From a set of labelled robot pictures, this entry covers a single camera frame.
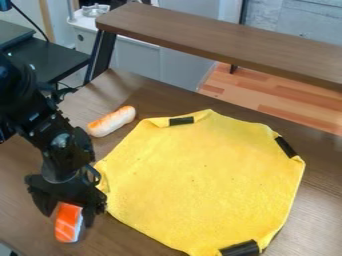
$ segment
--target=wooden shelf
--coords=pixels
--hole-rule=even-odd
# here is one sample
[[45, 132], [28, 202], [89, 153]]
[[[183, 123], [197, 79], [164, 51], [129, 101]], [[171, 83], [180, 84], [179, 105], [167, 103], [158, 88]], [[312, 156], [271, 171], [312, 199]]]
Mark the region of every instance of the wooden shelf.
[[97, 19], [101, 30], [342, 91], [342, 47], [147, 5]]

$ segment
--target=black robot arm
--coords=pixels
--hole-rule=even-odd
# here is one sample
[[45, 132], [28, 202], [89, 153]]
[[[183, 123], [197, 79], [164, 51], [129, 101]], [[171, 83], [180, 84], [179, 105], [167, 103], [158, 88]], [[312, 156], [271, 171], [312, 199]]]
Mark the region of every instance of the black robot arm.
[[41, 174], [25, 177], [40, 211], [50, 216], [58, 201], [78, 205], [90, 227], [106, 206], [106, 196], [96, 188], [100, 174], [89, 165], [95, 160], [90, 138], [37, 89], [29, 66], [0, 54], [0, 141], [15, 133], [42, 153]]

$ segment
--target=floor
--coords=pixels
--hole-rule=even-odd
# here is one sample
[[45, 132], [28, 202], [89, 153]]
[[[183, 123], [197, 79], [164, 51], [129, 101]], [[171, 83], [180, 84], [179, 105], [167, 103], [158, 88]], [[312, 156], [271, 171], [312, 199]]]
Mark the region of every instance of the floor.
[[67, 84], [68, 86], [71, 86], [71, 87], [78, 87], [78, 86], [83, 84], [84, 72], [85, 72], [84, 69], [79, 70], [79, 71], [71, 74], [70, 76], [64, 78], [63, 80], [61, 80], [61, 82], [64, 84]]
[[198, 92], [342, 135], [342, 93], [219, 63]]

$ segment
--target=gray tile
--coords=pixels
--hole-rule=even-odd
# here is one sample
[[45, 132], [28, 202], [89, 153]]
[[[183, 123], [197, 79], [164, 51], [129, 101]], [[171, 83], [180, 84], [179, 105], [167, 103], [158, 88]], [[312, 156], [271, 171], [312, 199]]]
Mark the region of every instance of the gray tile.
[[328, 5], [321, 5], [312, 2], [305, 2], [305, 1], [298, 1], [298, 0], [285, 0], [284, 7], [296, 10], [302, 10], [304, 12], [311, 12], [315, 14], [319, 14], [322, 16], [342, 19], [342, 7], [336, 6], [328, 6]]
[[279, 18], [277, 31], [342, 45], [342, 20], [315, 13], [284, 8]]
[[275, 30], [283, 0], [251, 0], [248, 3], [246, 25]]
[[296, 0], [296, 1], [342, 7], [342, 1], [341, 0]]

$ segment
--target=yellow towel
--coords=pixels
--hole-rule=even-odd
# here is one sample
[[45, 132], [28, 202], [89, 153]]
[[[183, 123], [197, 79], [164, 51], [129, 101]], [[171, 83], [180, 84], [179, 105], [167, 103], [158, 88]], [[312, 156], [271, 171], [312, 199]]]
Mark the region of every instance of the yellow towel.
[[110, 214], [192, 256], [251, 240], [266, 248], [304, 167], [268, 126], [212, 110], [145, 119], [96, 164]]

